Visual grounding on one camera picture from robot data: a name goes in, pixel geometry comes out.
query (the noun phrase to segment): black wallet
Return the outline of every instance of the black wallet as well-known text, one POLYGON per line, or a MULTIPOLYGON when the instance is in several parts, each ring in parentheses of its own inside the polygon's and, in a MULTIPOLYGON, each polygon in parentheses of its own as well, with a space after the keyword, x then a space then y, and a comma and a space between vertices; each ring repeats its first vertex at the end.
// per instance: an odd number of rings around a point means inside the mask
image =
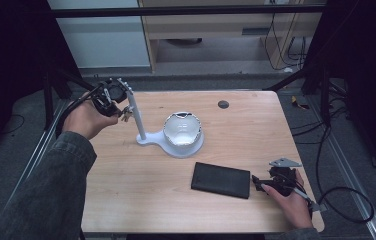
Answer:
POLYGON ((248 199, 250 171, 196 162, 191 189, 248 199))

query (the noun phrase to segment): black horizontal bar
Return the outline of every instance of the black horizontal bar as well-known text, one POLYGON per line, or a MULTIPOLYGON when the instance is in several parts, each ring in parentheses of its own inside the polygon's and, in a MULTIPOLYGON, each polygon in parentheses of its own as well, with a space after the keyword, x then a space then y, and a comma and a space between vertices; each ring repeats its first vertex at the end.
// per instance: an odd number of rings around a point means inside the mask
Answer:
POLYGON ((183 7, 140 7, 140 8, 97 8, 97 9, 55 9, 51 11, 27 12, 35 15, 49 15, 55 18, 83 17, 127 17, 162 15, 206 15, 206 14, 253 14, 253 13, 313 13, 329 9, 325 4, 308 5, 224 5, 183 7))

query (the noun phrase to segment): white wall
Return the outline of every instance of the white wall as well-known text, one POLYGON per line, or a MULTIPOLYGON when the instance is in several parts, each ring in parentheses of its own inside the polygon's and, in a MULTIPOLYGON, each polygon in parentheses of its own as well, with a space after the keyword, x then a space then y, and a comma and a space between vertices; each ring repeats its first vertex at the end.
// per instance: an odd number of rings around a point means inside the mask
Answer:
MULTIPOLYGON (((136 0, 48 0, 52 9, 138 7, 136 0)), ((149 67, 140 17, 57 19, 79 68, 149 67)))

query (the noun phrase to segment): human hand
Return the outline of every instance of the human hand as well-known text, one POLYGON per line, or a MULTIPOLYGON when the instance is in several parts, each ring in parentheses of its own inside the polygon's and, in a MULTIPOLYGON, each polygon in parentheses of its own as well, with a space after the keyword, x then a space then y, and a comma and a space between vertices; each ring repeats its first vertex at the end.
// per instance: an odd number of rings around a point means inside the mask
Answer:
MULTIPOLYGON (((298 171, 296 172, 296 179, 299 184, 303 185, 304 181, 298 171)), ((307 201, 296 192, 291 192, 287 197, 282 196, 273 187, 262 184, 262 188, 271 196, 281 207, 285 218, 295 228, 313 228, 312 219, 310 219, 307 201)))
POLYGON ((117 115, 111 117, 102 115, 91 100, 86 100, 67 116, 63 124, 63 132, 75 132, 89 140, 97 136, 103 128, 117 124, 118 120, 117 115))

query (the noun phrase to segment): sleeve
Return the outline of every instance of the sleeve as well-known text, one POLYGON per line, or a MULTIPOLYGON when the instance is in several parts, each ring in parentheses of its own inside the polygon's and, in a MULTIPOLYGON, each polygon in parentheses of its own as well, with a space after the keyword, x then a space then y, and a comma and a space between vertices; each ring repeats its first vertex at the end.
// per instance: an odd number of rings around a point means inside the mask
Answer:
POLYGON ((0 239, 77 239, 96 157, 83 136, 61 134, 0 214, 0 239))
POLYGON ((295 229, 282 234, 279 240, 319 240, 320 236, 315 228, 295 229))

